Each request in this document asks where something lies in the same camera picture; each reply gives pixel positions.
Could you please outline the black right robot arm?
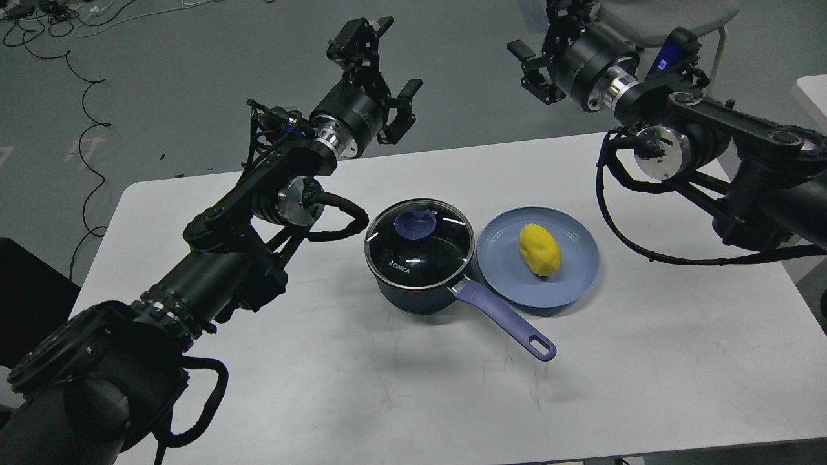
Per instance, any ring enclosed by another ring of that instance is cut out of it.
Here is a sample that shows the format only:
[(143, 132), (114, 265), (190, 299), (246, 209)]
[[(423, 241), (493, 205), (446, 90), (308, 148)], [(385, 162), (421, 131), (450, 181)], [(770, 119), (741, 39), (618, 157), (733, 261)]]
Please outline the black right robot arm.
[[(597, 162), (598, 206), (614, 235), (651, 262), (715, 267), (825, 254), (825, 136), (709, 95), (716, 72), (700, 68), (699, 39), (717, 30), (721, 57), (737, 13), (735, 1), (549, 1), (540, 53), (520, 39), (507, 44), (521, 85), (541, 102), (570, 98), (614, 115)], [(724, 245), (748, 255), (688, 259), (635, 244), (612, 220), (605, 172), (630, 191), (686, 198), (711, 215)]]

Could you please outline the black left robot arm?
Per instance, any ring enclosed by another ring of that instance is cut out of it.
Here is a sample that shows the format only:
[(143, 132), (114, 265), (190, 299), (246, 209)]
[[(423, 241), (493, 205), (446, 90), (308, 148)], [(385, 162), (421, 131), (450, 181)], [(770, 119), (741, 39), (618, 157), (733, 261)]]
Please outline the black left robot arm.
[(12, 368), (25, 402), (2, 428), (3, 464), (112, 464), (147, 436), (154, 462), (210, 426), (229, 382), (225, 364), (188, 355), (237, 309), (257, 312), (286, 291), (286, 266), (302, 242), (349, 238), (368, 226), (357, 204), (318, 177), (396, 144), (416, 121), (411, 79), (393, 97), (379, 41), (393, 17), (348, 21), (329, 41), (340, 81), (313, 112), (250, 99), (250, 145), (236, 185), (183, 231), (189, 252), (131, 304), (83, 310)]

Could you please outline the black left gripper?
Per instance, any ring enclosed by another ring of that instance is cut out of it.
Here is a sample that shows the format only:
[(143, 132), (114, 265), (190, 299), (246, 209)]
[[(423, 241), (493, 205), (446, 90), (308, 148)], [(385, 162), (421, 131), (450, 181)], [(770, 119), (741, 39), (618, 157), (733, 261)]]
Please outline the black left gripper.
[[(395, 23), (394, 17), (377, 21), (347, 21), (328, 41), (327, 57), (343, 70), (342, 79), (324, 96), (310, 116), (315, 140), (336, 158), (357, 158), (373, 141), (396, 145), (416, 123), (412, 100), (422, 79), (411, 79), (397, 97), (379, 68), (379, 41)], [(390, 110), (396, 114), (390, 121)]]

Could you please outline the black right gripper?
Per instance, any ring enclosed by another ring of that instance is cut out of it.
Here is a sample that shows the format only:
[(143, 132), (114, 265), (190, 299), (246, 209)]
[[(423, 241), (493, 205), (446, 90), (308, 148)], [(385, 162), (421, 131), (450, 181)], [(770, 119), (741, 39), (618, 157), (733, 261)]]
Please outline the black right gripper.
[(602, 96), (611, 82), (609, 69), (618, 66), (632, 74), (639, 55), (600, 26), (599, 11), (599, 1), (547, 1), (543, 55), (522, 39), (507, 43), (506, 50), (520, 62), (526, 91), (547, 105), (568, 96), (585, 112), (605, 107)]

